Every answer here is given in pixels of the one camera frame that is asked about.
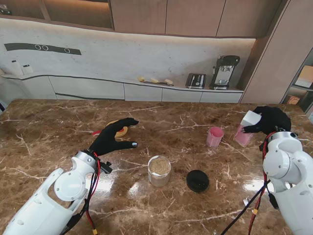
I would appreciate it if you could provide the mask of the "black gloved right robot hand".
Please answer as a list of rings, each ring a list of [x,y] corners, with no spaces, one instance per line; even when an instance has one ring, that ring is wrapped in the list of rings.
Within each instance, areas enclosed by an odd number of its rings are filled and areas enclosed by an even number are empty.
[[[243,133],[263,132],[268,135],[280,130],[291,131],[291,119],[281,109],[270,106],[258,106],[253,112],[261,115],[261,119],[255,125],[243,127]]]

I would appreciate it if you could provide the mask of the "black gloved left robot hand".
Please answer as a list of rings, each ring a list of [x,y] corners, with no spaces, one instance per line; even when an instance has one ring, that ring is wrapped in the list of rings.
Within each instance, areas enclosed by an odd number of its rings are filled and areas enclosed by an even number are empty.
[[[116,141],[115,135],[118,131],[122,130],[123,127],[134,126],[138,123],[139,121],[134,118],[127,117],[109,124],[91,144],[89,151],[95,153],[97,156],[102,156],[117,150],[137,148],[137,142]]]

